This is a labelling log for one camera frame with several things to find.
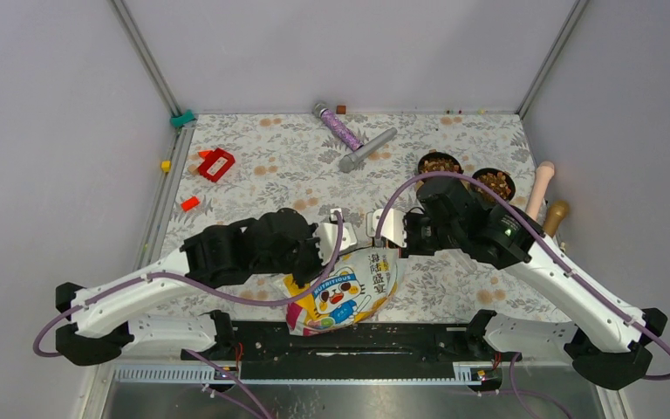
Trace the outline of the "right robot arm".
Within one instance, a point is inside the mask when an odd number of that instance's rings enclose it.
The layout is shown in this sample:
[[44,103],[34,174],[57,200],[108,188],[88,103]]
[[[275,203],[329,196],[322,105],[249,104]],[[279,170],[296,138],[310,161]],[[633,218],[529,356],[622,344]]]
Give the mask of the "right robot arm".
[[468,324],[468,353],[479,360],[497,351],[562,361],[611,390],[653,380],[647,347],[663,334],[667,316],[632,306],[587,278],[538,223],[507,203],[483,204],[465,188],[465,179],[448,172],[414,178],[421,184],[416,198],[422,212],[403,217],[404,257],[462,251],[530,285],[568,317],[543,322],[482,309]]

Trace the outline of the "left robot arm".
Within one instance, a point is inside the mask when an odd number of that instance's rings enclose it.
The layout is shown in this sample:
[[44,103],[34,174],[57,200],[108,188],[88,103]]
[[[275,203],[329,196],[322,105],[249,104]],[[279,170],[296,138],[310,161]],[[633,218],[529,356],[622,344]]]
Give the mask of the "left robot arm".
[[184,357],[207,351],[226,358],[235,350],[236,336],[224,313],[181,319],[153,316],[149,310],[196,292],[261,306],[260,300],[229,295],[222,288],[263,274],[290,274],[302,285],[324,279],[344,233],[338,212],[329,223],[308,223],[284,208],[209,226],[164,258],[108,284],[85,288],[64,283],[55,291],[56,307],[67,321],[55,332],[56,352],[77,366],[123,354]]

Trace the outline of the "clear plastic scoop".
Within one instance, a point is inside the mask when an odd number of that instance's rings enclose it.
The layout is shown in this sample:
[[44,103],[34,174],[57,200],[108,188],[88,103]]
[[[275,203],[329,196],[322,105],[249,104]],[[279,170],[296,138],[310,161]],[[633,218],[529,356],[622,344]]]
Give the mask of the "clear plastic scoop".
[[468,274],[473,274],[478,269],[476,261],[463,251],[453,250],[451,251],[451,257]]

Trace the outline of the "cat food bag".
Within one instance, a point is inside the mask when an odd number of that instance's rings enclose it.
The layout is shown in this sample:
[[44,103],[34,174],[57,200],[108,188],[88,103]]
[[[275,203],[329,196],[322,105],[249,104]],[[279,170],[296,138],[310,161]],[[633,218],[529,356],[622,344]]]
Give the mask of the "cat food bag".
[[313,336],[369,319],[397,292],[402,278],[396,249],[349,253],[312,294],[287,305],[289,332]]

